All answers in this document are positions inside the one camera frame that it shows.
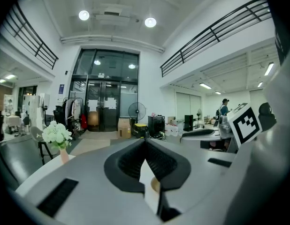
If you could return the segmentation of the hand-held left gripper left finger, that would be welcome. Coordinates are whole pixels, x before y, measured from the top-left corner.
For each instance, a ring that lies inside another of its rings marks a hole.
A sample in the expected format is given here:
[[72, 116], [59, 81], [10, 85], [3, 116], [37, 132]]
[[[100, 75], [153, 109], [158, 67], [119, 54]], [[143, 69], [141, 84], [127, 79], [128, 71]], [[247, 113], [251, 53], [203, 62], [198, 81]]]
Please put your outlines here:
[[159, 225], [139, 181], [143, 159], [128, 140], [89, 151], [61, 164], [55, 158], [16, 193], [49, 223], [64, 225]]

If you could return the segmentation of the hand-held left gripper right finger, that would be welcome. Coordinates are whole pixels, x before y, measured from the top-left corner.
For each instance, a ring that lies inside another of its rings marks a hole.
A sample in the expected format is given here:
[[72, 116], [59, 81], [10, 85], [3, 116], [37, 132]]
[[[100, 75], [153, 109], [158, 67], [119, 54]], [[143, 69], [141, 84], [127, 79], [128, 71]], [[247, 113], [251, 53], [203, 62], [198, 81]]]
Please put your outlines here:
[[157, 215], [164, 222], [186, 213], [219, 186], [234, 154], [146, 140], [146, 159], [160, 182]]

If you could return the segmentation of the tan bowl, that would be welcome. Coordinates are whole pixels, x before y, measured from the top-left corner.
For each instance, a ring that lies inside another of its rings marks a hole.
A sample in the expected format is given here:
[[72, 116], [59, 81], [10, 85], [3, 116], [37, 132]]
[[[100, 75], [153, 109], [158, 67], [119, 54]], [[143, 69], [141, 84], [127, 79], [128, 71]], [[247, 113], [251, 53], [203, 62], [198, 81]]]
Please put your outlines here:
[[151, 187], [156, 193], [160, 193], [160, 182], [157, 180], [156, 177], [153, 177], [151, 180]]

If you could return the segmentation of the group of white plastic jugs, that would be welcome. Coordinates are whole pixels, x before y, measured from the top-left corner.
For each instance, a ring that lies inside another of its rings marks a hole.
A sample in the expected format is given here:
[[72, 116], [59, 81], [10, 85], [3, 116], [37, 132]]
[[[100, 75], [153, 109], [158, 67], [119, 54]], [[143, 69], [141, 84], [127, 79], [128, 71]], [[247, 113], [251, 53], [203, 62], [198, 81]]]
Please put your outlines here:
[[183, 120], [172, 120], [165, 125], [166, 136], [180, 136], [183, 134], [184, 122]]

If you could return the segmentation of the light beige floor mat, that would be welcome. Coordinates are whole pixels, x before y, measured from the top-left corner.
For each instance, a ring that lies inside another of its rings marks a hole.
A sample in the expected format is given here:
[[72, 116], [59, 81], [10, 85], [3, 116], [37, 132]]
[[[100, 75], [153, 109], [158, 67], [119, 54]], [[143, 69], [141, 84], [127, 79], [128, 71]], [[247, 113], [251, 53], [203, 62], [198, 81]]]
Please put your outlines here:
[[98, 150], [108, 146], [110, 146], [110, 139], [107, 140], [82, 139], [78, 143], [78, 145], [70, 152], [70, 155], [78, 156], [83, 153]]

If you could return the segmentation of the dark beige floor mat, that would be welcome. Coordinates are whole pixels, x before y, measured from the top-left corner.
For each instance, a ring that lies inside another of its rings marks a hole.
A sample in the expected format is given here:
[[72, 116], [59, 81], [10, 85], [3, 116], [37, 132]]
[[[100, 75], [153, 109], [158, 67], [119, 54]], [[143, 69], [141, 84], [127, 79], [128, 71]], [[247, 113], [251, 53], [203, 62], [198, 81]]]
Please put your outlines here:
[[118, 139], [118, 132], [91, 132], [87, 130], [79, 138], [93, 140], [115, 140]]

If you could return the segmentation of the yellow and black toolbox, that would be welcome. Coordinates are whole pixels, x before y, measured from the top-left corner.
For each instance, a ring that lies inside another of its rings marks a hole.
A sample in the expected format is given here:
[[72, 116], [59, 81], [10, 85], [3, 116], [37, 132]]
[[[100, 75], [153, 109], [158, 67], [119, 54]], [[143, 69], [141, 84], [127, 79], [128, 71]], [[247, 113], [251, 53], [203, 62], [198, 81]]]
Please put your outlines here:
[[133, 125], [134, 136], [136, 138], [146, 138], [148, 127], [146, 124], [135, 123]]

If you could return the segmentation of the black framed glass door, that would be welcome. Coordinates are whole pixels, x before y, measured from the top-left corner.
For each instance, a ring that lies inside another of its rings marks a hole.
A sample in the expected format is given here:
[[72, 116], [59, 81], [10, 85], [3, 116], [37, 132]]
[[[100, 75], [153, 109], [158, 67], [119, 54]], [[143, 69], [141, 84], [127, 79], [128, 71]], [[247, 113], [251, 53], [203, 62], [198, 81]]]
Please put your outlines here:
[[112, 132], [129, 118], [138, 101], [139, 55], [106, 49], [82, 49], [75, 63], [69, 98], [80, 103], [84, 128]]

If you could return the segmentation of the black standing fan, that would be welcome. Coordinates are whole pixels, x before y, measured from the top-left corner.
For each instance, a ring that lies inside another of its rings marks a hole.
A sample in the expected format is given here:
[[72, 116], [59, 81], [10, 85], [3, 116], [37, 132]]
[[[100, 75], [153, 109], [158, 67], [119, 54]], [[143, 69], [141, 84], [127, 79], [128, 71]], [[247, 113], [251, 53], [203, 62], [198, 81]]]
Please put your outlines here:
[[146, 108], [142, 103], [132, 103], [128, 108], [128, 114], [133, 119], [134, 124], [140, 122], [146, 115]]
[[47, 127], [47, 124], [46, 124], [46, 111], [47, 111], [48, 107], [47, 105], [45, 105], [45, 102], [44, 102], [44, 98], [41, 99], [41, 117], [42, 117], [42, 126], [44, 128]]

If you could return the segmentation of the white flowers in pink vase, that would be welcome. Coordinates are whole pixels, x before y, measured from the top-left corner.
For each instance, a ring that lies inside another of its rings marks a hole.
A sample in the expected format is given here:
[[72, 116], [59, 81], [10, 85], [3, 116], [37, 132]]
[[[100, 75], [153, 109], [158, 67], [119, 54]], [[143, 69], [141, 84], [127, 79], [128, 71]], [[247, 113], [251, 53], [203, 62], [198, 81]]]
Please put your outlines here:
[[66, 151], [66, 148], [71, 146], [72, 133], [66, 129], [66, 127], [51, 121], [42, 132], [37, 133], [37, 138], [42, 138], [42, 141], [49, 143], [53, 148], [56, 148], [60, 152], [61, 161], [63, 164], [67, 163], [70, 158]]

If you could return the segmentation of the black balcony railing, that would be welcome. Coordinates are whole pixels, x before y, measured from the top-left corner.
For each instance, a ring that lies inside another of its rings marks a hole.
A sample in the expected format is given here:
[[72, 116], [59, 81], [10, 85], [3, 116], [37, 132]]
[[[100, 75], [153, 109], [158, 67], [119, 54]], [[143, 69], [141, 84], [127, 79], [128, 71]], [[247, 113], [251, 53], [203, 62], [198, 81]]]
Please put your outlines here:
[[267, 0], [251, 0], [241, 5], [205, 28], [167, 59], [160, 66], [161, 76], [165, 77], [208, 48], [270, 18]]
[[4, 29], [28, 52], [52, 70], [59, 59], [27, 20], [18, 3], [12, 5], [3, 20]]

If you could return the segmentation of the table with beige cloth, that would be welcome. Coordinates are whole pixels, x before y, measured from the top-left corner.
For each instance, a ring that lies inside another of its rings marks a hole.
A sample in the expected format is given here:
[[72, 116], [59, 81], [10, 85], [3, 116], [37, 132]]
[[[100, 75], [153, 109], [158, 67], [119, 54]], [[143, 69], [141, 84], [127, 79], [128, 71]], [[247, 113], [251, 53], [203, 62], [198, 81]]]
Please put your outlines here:
[[4, 118], [6, 134], [19, 134], [22, 131], [22, 122], [21, 118], [16, 115], [5, 116]]

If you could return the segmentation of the white ceiling pipes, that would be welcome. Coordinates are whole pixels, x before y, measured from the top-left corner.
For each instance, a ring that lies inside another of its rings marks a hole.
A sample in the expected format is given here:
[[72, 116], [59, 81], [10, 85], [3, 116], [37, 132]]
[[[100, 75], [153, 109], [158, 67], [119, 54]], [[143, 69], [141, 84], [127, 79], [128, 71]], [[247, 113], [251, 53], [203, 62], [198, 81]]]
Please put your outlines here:
[[116, 42], [128, 45], [135, 45], [138, 47], [142, 47], [145, 49], [149, 49], [158, 53], [164, 53], [165, 49], [160, 46], [152, 45], [150, 43], [146, 43], [143, 41], [113, 36], [113, 35], [79, 35], [79, 36], [71, 36], [71, 37], [62, 37], [60, 38], [60, 42], [62, 44], [69, 43], [83, 43], [83, 42]]

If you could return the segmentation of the white ceiling air conditioner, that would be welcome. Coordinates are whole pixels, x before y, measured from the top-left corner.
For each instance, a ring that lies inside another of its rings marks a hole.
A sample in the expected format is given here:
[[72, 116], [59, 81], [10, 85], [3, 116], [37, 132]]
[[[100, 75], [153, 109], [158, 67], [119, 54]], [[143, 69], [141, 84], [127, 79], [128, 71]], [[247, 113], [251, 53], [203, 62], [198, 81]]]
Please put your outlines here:
[[131, 6], [101, 3], [93, 15], [102, 25], [127, 26], [131, 12]]

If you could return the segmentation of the round ceiling light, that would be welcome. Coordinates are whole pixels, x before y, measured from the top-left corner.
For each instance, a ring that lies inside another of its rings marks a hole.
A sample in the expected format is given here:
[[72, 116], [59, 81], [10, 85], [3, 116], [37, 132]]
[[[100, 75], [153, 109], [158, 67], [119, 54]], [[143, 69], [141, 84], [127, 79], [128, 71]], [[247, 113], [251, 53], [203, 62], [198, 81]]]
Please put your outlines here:
[[90, 14], [89, 14], [88, 11], [82, 10], [82, 11], [79, 12], [78, 17], [82, 21], [87, 21], [89, 19], [89, 17], [90, 17]]

